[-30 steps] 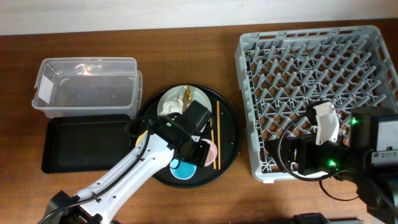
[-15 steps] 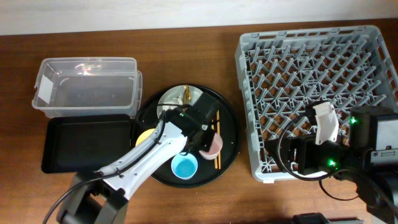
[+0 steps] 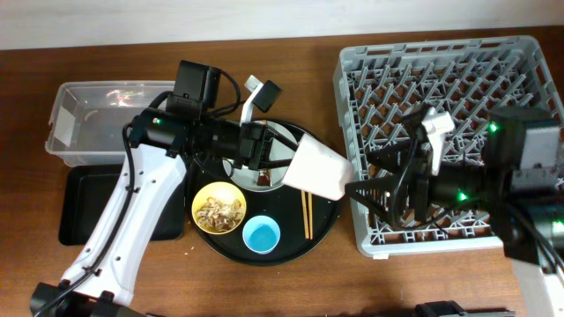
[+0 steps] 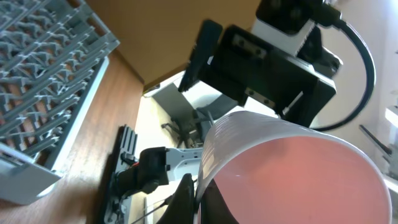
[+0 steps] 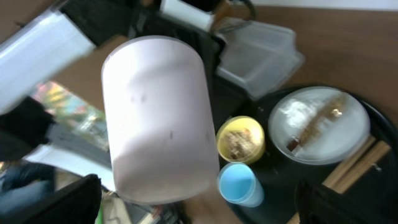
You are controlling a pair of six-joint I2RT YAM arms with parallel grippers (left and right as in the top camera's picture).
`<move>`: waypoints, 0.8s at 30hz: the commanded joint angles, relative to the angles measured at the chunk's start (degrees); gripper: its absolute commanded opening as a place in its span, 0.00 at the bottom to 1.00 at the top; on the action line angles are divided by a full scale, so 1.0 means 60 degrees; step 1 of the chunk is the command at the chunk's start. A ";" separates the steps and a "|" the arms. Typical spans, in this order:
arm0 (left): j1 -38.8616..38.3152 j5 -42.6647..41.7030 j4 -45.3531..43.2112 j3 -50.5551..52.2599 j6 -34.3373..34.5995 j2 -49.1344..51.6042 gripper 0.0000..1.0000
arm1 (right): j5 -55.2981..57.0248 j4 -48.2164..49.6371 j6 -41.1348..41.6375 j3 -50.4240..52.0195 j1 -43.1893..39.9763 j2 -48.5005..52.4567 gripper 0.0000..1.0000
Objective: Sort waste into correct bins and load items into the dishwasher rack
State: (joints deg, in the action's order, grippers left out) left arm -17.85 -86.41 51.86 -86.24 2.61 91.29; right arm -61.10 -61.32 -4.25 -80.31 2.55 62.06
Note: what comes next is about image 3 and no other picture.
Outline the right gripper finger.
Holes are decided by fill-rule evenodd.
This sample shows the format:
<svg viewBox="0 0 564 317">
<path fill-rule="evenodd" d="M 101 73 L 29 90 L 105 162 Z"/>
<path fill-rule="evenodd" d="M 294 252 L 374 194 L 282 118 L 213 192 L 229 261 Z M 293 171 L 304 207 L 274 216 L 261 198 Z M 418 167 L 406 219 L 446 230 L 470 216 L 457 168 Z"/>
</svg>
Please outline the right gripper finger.
<svg viewBox="0 0 564 317">
<path fill-rule="evenodd" d="M 387 216 L 387 199 L 392 197 L 397 178 L 386 176 L 345 185 L 345 195 L 367 207 L 376 216 Z"/>
<path fill-rule="evenodd" d="M 382 147 L 366 153 L 369 164 L 384 170 L 400 170 L 408 160 L 412 142 L 404 140 L 397 144 Z"/>
</svg>

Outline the pink cup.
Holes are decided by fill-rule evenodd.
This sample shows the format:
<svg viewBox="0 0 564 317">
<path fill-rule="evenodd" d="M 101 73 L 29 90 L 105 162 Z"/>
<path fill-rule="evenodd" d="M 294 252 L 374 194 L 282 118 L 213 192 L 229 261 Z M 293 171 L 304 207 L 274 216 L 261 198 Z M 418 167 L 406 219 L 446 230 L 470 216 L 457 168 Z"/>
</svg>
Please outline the pink cup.
<svg viewBox="0 0 564 317">
<path fill-rule="evenodd" d="M 354 166 L 331 148 L 304 134 L 299 141 L 282 183 L 338 201 L 345 195 L 345 185 L 353 179 Z"/>
</svg>

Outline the blue cup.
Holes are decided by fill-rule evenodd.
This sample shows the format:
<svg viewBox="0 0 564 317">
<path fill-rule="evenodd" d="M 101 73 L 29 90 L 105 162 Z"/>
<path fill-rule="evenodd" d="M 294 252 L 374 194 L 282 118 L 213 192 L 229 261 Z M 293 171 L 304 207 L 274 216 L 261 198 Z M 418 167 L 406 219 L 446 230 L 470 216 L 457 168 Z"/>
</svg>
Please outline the blue cup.
<svg viewBox="0 0 564 317">
<path fill-rule="evenodd" d="M 278 223 L 271 217 L 255 216 L 242 229 L 245 246 L 256 254 L 268 254 L 274 250 L 281 238 Z"/>
</svg>

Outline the yellow bowl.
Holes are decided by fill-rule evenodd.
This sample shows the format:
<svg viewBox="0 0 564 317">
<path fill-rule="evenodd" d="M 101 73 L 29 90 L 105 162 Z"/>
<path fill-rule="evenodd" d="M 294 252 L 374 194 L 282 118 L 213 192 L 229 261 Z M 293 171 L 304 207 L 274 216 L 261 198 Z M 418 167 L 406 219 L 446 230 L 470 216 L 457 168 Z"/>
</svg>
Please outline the yellow bowl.
<svg viewBox="0 0 564 317">
<path fill-rule="evenodd" d="M 194 223 L 197 225 L 197 227 L 201 230 L 203 230 L 196 222 L 195 220 L 195 213 L 197 210 L 199 210 L 205 203 L 205 201 L 207 200 L 208 197 L 215 197 L 219 200 L 222 200 L 224 202 L 231 202 L 234 199 L 238 199 L 241 201 L 241 204 L 243 206 L 243 208 L 245 209 L 245 213 L 244 213 L 244 217 L 246 216 L 246 211 L 247 211 L 247 202 L 246 202 L 246 198 L 244 196 L 244 194 L 242 193 L 242 191 L 237 188 L 235 185 L 228 183 L 228 182 L 224 182 L 224 181 L 217 181 L 217 182 L 213 182 L 210 184 L 205 185 L 203 188 L 201 188 L 195 195 L 195 197 L 193 198 L 192 201 L 192 205 L 191 205 L 191 216 L 194 219 Z M 206 230 L 203 230 L 206 233 L 209 234 L 214 234 L 214 235 L 222 235 L 222 234 L 227 234 L 231 231 L 228 232 L 223 232 L 223 233 L 211 233 L 208 232 Z"/>
</svg>

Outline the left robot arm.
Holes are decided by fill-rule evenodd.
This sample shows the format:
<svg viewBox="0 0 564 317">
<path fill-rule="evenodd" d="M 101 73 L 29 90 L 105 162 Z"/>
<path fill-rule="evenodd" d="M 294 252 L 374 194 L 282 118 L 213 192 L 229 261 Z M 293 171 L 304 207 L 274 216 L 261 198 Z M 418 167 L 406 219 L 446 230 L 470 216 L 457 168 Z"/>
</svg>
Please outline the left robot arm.
<svg viewBox="0 0 564 317">
<path fill-rule="evenodd" d="M 210 153 L 253 170 L 289 166 L 269 159 L 273 141 L 297 143 L 259 122 L 230 122 L 148 107 L 122 129 L 126 158 L 115 189 L 59 285 L 40 283 L 34 316 L 134 316 L 137 273 L 170 196 L 183 184 L 187 155 Z"/>
</svg>

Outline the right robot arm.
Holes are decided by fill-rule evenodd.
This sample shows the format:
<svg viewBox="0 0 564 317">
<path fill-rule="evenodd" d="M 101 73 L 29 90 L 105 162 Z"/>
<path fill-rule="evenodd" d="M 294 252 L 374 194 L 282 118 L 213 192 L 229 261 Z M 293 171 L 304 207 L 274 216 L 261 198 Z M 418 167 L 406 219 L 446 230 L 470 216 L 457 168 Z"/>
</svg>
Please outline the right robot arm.
<svg viewBox="0 0 564 317">
<path fill-rule="evenodd" d="M 444 161 L 451 115 L 428 104 L 403 119 L 409 138 L 371 151 L 388 176 L 355 181 L 346 196 L 391 228 L 412 210 L 416 228 L 453 211 L 481 210 L 513 262 L 529 315 L 563 314 L 563 193 L 560 125 L 545 110 L 497 107 L 488 115 L 482 165 Z"/>
</svg>

